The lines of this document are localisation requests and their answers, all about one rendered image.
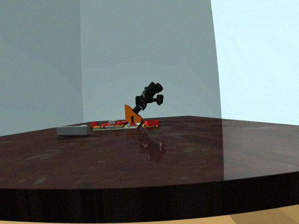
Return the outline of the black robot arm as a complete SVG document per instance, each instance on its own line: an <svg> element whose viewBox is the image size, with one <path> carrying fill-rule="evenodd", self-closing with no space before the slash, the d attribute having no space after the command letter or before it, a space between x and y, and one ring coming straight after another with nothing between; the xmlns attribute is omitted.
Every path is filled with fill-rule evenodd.
<svg viewBox="0 0 299 224"><path fill-rule="evenodd" d="M151 82L149 85L148 85L148 87L145 87L144 88L144 91L142 92L142 97L143 97L143 95L146 97L146 95L155 95L156 93L159 93L159 92L161 92L163 90L163 87L161 86L161 84L159 84L159 83L153 83L153 82ZM142 108L141 108L142 107ZM134 112L134 113L136 113L137 115L138 115L138 112L140 111L140 110L144 110L146 107L143 107L143 106L136 106L134 109L132 109L132 111Z"/></svg>

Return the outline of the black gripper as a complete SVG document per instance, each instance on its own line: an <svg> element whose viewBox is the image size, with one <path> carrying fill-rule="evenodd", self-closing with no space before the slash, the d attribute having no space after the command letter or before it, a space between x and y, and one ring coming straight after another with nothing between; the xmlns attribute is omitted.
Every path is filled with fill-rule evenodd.
<svg viewBox="0 0 299 224"><path fill-rule="evenodd" d="M153 98L153 95L146 95L146 97L136 96L135 97L135 104L136 106L143 106L146 107L145 103L152 103L157 102L157 105L161 105L163 103L164 96L162 94L157 95L157 98ZM145 103L144 103L145 101Z"/></svg>

